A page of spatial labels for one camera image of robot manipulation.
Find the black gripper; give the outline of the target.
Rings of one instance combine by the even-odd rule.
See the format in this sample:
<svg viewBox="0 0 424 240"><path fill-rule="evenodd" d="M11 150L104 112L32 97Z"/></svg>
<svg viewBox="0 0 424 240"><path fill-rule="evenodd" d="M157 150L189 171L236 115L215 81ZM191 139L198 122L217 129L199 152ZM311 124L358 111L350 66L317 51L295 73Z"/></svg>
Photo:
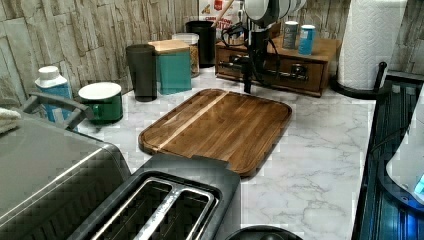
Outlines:
<svg viewBox="0 0 424 240"><path fill-rule="evenodd" d="M251 93L251 63L257 71L262 71L265 65L265 57L267 55L267 46L269 41L269 30L268 29L256 29L249 31L248 37L248 56L231 55L229 57L230 62L236 65L244 65L243 67L243 82L244 92Z"/></svg>

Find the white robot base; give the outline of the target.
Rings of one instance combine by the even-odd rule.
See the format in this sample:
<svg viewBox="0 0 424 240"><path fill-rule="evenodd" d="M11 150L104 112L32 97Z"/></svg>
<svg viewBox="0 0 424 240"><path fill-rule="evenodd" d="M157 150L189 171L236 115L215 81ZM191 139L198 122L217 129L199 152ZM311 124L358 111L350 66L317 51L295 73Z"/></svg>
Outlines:
<svg viewBox="0 0 424 240"><path fill-rule="evenodd" d="M393 84L381 125L384 154L380 183L400 205L423 213L423 97L413 86Z"/></svg>

